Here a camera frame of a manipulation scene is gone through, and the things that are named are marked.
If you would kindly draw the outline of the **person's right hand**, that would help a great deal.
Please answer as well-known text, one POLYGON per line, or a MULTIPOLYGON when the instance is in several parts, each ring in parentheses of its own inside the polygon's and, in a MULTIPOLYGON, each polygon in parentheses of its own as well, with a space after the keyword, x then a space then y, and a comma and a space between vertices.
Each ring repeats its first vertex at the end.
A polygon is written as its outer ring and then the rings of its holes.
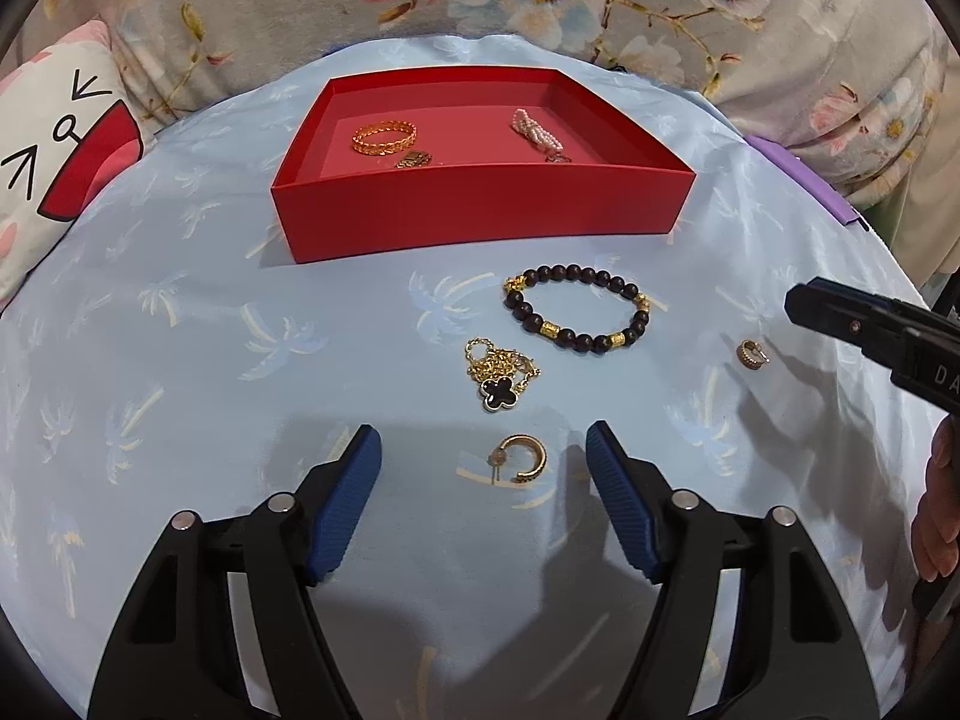
POLYGON ((926 465, 926 489, 911 525, 914 565, 924 582, 947 577, 958 564, 960 502, 952 472, 955 439, 949 418, 937 426, 926 465))

